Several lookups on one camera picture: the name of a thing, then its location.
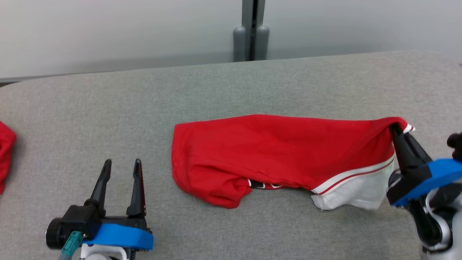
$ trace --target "cable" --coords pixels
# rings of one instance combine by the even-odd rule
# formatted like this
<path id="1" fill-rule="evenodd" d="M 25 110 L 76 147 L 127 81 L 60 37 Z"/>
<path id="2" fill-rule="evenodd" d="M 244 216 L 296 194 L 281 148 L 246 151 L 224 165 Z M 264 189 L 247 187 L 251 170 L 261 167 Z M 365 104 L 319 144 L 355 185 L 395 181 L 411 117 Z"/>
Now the cable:
<path id="1" fill-rule="evenodd" d="M 61 256 L 58 260 L 72 260 L 72 255 L 82 245 L 84 237 L 82 232 L 72 231 L 71 236 L 67 239 L 64 247 L 61 249 Z"/>

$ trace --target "red fabric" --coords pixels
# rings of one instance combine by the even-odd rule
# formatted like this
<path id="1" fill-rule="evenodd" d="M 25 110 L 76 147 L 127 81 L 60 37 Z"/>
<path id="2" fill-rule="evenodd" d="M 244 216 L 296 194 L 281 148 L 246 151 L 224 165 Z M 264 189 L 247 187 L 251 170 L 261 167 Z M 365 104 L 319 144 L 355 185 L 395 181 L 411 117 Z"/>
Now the red fabric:
<path id="1" fill-rule="evenodd" d="M 337 174 L 389 160 L 393 123 L 410 127 L 397 117 L 346 121 L 270 115 L 177 124 L 173 178 L 182 190 L 225 208 L 239 206 L 251 191 L 249 179 L 270 189 L 268 184 L 313 190 Z"/>
<path id="2" fill-rule="evenodd" d="M 11 162 L 11 147 L 16 141 L 16 134 L 0 122 L 0 195 L 5 189 L 3 180 L 8 174 Z"/>

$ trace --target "blue plastic part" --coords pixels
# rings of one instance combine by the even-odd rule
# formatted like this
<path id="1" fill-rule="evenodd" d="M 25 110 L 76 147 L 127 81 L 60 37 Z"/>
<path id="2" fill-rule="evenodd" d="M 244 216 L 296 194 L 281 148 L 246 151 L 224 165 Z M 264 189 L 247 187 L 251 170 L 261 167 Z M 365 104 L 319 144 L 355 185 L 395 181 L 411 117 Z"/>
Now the blue plastic part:
<path id="1" fill-rule="evenodd" d="M 63 248 L 61 249 L 61 253 L 65 256 L 71 256 L 75 253 L 75 251 L 82 245 L 84 237 L 82 232 L 72 231 L 71 235 L 67 239 L 66 243 L 64 244 Z"/>
<path id="2" fill-rule="evenodd" d="M 408 194 L 396 201 L 393 206 L 405 206 L 409 200 L 419 198 L 433 189 L 451 184 L 462 178 L 462 163 L 453 159 L 432 161 L 426 167 L 429 167 L 432 177 L 424 180 Z"/>
<path id="3" fill-rule="evenodd" d="M 152 250 L 154 236 L 141 229 L 106 223 L 101 225 L 93 240 L 84 241 L 84 243 L 88 245 Z"/>

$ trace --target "white cloth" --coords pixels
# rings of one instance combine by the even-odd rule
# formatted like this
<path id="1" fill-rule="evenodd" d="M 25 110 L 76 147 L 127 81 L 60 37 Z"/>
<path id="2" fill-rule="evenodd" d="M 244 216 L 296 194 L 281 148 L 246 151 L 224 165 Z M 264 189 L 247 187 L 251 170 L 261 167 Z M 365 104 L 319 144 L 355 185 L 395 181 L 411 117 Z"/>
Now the white cloth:
<path id="1" fill-rule="evenodd" d="M 388 179 L 394 169 L 394 163 L 387 167 L 365 175 L 360 175 L 331 192 L 323 195 L 313 195 L 316 207 L 322 210 L 332 210 L 344 204 L 350 204 L 366 210 L 376 210 L 380 207 L 388 187 Z"/>

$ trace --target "gray table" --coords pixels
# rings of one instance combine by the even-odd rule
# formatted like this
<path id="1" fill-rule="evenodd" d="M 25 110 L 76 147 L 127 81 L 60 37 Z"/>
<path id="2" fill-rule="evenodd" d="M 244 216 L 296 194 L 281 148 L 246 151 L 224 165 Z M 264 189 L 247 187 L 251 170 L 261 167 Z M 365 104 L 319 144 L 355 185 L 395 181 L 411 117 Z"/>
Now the gray table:
<path id="1" fill-rule="evenodd" d="M 402 116 L 435 158 L 462 130 L 462 69 L 435 53 L 372 53 L 29 80 L 0 88 L 0 120 L 18 135 L 0 197 L 0 258 L 57 259 L 45 230 L 91 194 L 113 159 L 108 215 L 125 213 L 135 158 L 156 238 L 139 260 L 418 259 L 411 217 L 384 201 L 320 211 L 310 192 L 255 190 L 237 209 L 206 204 L 171 177 L 177 123 L 265 113 Z"/>

